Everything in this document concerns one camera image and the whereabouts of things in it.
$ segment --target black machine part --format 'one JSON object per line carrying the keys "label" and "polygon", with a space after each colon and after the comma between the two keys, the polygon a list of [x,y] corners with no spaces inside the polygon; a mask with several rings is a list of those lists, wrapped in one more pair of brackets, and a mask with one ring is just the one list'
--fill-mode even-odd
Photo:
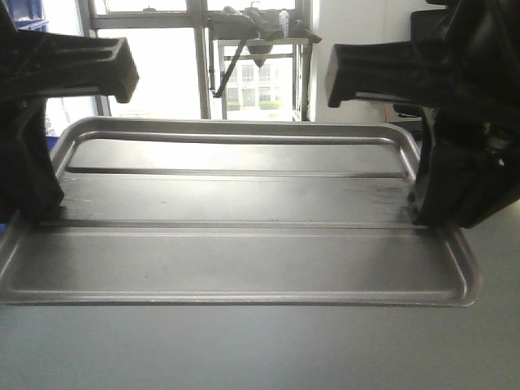
{"label": "black machine part", "polygon": [[411,218],[470,228],[520,198],[520,1],[444,3],[442,34],[335,45],[327,99],[424,107]]}
{"label": "black machine part", "polygon": [[115,95],[128,102],[139,76],[126,39],[17,30],[0,2],[0,221],[13,212],[52,219],[63,191],[46,145],[46,98]]}

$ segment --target blue container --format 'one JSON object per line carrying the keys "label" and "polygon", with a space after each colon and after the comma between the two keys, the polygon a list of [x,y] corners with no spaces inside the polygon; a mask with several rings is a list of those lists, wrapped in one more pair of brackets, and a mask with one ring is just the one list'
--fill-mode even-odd
{"label": "blue container", "polygon": [[17,28],[22,30],[47,31],[41,0],[3,0]]}

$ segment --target metal tray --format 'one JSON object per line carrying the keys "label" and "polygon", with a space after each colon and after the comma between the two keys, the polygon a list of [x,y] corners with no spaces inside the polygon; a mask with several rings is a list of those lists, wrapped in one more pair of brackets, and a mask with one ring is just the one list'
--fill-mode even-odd
{"label": "metal tray", "polygon": [[410,223],[396,127],[92,118],[53,155],[63,213],[15,216],[8,304],[466,306],[460,230]]}

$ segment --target gray table surface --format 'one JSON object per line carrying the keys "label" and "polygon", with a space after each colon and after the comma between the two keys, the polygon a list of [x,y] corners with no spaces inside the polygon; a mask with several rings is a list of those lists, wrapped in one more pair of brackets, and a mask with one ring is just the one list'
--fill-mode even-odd
{"label": "gray table surface", "polygon": [[520,388],[520,204],[469,308],[0,306],[0,389]]}

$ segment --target bottle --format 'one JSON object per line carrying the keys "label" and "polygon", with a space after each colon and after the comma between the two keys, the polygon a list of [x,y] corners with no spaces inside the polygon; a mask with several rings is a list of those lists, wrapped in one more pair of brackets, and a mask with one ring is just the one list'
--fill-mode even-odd
{"label": "bottle", "polygon": [[284,38],[289,38],[289,13],[284,8],[278,16],[279,26],[284,32]]}

